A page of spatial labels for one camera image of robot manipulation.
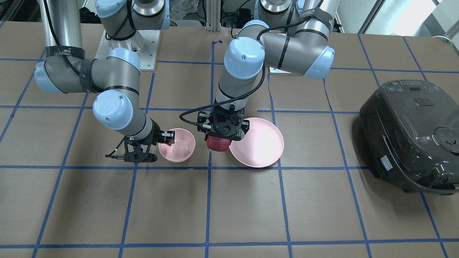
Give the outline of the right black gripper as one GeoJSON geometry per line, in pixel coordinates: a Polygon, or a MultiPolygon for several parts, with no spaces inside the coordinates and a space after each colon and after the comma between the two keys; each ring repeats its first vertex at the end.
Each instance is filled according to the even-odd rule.
{"type": "Polygon", "coordinates": [[[161,143],[171,146],[174,144],[175,131],[163,131],[153,120],[147,120],[144,131],[148,133],[144,137],[124,138],[125,154],[122,160],[134,164],[154,163],[157,156],[150,152],[152,145],[156,146],[156,144],[161,143]]]}

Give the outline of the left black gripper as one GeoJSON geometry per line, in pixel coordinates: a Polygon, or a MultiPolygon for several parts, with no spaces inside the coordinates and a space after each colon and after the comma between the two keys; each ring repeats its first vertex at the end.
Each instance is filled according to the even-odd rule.
{"type": "Polygon", "coordinates": [[[245,110],[230,111],[213,109],[210,114],[199,111],[197,116],[197,130],[208,137],[240,141],[250,129],[250,122],[245,118],[245,110]]]}

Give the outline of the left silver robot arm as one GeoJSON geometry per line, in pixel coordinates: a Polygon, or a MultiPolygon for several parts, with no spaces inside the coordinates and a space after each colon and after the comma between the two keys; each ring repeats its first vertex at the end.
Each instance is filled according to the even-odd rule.
{"type": "Polygon", "coordinates": [[[328,46],[338,0],[258,0],[255,19],[228,46],[210,114],[200,111],[197,129],[205,139],[241,140],[248,96],[265,67],[324,79],[334,61],[328,46]]]}

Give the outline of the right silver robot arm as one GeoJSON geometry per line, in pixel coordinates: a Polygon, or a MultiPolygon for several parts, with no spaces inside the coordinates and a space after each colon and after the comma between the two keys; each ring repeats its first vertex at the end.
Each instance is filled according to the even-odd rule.
{"type": "Polygon", "coordinates": [[[140,30],[169,28],[167,0],[97,0],[95,8],[112,48],[105,59],[85,57],[79,5],[75,0],[40,0],[46,60],[34,77],[41,90],[54,94],[97,93],[95,118],[124,136],[125,153],[106,157],[129,163],[153,163],[152,145],[174,142],[174,132],[162,131],[139,107],[140,30]]]}

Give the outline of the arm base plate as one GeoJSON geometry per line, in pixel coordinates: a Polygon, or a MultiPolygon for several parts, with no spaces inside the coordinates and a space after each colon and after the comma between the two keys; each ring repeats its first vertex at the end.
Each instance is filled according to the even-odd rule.
{"type": "Polygon", "coordinates": [[[140,58],[141,72],[154,72],[160,42],[160,30],[138,30],[136,34],[125,41],[107,40],[105,31],[102,33],[95,59],[106,59],[113,48],[126,48],[134,51],[140,58]]]}
{"type": "Polygon", "coordinates": [[[278,75],[278,76],[303,76],[303,74],[292,73],[288,72],[283,69],[278,69],[277,67],[269,67],[269,74],[270,75],[278,75]]]}

